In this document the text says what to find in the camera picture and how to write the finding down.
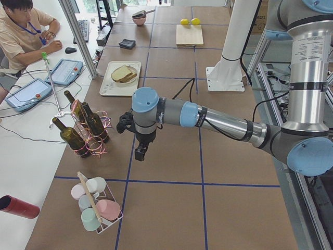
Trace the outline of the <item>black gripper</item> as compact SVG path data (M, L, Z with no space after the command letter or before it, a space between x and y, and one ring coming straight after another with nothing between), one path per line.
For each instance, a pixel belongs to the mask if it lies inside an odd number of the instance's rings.
M120 116L117 124L117 132L123 133L125 130L133 132L136 139L139 141L138 147L135 149L135 159L138 161L145 160L145 154L148 151L149 144L156 138L156 125L150 127L142 127L135 123L134 115L130 112L125 112Z

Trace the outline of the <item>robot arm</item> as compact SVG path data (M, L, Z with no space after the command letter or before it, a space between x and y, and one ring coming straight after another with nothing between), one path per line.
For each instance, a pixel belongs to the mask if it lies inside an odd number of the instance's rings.
M332 168L332 141L323 122L332 34L332 1L269 1L268 33L292 38L287 121L280 127L239 119L196 103L160 97L150 87L137 89L132 110L117 124L119 133L138 139L135 158L144 160L157 124L202 127L249 142L291 170L318 176Z

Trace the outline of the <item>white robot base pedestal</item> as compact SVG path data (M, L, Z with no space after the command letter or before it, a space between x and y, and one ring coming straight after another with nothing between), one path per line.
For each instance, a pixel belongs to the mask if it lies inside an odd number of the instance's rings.
M214 67L206 68L209 91L243 92L245 90L242 81L241 57L260 5L260 0L234 2L221 59Z

